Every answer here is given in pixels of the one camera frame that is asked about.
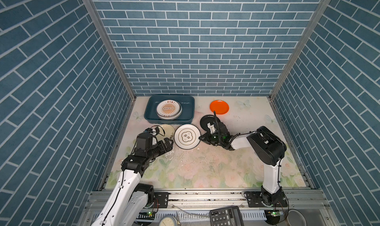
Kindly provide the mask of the white plate cloud emblem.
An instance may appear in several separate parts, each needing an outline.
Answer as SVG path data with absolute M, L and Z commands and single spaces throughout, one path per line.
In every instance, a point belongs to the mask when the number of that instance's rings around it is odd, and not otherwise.
M 175 144 L 184 150 L 190 150 L 197 147 L 200 143 L 200 130 L 192 124 L 180 126 L 175 134 Z

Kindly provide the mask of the orange small plate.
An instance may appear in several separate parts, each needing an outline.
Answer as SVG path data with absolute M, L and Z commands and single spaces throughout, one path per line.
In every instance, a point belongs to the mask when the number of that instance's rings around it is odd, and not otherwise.
M 215 112 L 217 115 L 226 114 L 230 110 L 229 105 L 223 100 L 214 100 L 209 107 L 211 112 Z

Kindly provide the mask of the white plate orange sunburst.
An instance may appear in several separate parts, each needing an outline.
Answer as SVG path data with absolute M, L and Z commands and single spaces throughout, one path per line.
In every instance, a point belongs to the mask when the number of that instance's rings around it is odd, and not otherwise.
M 169 119 L 177 116 L 181 110 L 182 107 L 179 102 L 167 99 L 157 105 L 156 114 L 164 119 Z

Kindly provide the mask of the green rim plate white lettering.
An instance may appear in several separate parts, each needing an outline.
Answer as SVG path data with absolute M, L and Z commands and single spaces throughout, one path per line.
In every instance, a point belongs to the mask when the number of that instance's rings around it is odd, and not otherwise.
M 178 117 L 180 117 L 180 115 L 182 114 L 182 111 L 179 111 L 176 115 L 173 115 L 173 116 L 170 116 L 170 117 L 164 117 L 164 116 L 161 116 L 161 115 L 158 115 L 158 117 L 162 120 L 174 120 L 174 119 L 177 119 Z

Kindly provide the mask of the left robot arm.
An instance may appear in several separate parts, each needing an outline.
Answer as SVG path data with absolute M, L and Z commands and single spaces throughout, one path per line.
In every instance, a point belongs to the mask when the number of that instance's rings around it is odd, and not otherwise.
M 150 163 L 173 149 L 174 141 L 159 141 L 149 132 L 140 133 L 135 146 L 121 164 L 117 184 L 93 226 L 131 226 L 144 207 L 154 203 L 154 187 L 140 183 Z

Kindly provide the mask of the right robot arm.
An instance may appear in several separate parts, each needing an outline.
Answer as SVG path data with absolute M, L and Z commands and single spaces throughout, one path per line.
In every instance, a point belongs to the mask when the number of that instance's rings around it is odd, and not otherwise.
M 264 164 L 262 194 L 274 196 L 281 192 L 279 174 L 287 146 L 277 135 L 261 126 L 256 131 L 233 136 L 226 125 L 217 120 L 207 121 L 200 126 L 206 133 L 199 139 L 208 145 L 221 146 L 229 151 L 252 148 Z

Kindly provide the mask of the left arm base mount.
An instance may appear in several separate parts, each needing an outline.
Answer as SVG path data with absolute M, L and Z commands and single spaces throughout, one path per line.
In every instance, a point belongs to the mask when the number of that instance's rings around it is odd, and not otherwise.
M 169 201 L 169 192 L 161 191 L 148 194 L 147 208 L 167 208 Z

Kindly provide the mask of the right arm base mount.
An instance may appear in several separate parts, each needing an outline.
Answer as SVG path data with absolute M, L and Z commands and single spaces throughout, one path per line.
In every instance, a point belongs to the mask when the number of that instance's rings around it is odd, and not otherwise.
M 245 191 L 243 197 L 246 199 L 249 208 L 258 207 L 288 207 L 289 201 L 282 189 L 270 194 L 264 191 Z

